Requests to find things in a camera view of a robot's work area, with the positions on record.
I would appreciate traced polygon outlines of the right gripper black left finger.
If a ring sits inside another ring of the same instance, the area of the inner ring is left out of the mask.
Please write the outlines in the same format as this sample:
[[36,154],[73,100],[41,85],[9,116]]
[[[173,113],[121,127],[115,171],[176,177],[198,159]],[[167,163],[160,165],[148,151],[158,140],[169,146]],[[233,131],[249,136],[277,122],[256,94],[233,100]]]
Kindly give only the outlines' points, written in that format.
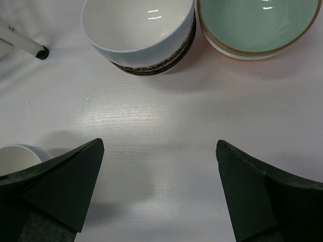
[[[27,168],[1,157],[1,241],[74,241],[104,155],[100,138]],[[5,165],[13,168],[5,171]]]

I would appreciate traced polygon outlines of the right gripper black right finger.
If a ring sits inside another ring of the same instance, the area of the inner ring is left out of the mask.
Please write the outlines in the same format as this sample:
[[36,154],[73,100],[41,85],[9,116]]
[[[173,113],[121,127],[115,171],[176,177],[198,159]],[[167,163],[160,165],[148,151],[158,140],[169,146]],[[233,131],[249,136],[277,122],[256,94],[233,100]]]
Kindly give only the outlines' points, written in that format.
[[322,183],[224,140],[216,157],[236,241],[322,241]]

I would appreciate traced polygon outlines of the white bowl orange stack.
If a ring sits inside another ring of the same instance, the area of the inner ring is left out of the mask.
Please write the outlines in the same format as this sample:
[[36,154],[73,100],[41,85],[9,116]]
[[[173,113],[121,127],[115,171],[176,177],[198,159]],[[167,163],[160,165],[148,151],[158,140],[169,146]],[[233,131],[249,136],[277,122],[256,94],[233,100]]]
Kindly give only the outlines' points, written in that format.
[[53,159],[47,151],[25,144],[11,144],[1,147],[1,176],[27,169]]

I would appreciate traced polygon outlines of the mint bowl gold rim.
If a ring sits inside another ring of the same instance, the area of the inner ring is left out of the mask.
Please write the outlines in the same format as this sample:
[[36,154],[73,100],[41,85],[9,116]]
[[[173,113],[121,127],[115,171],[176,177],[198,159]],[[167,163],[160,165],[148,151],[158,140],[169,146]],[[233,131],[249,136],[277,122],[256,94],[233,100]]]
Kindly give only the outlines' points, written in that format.
[[201,29],[222,48],[240,55],[285,50],[315,22],[322,1],[197,1]]

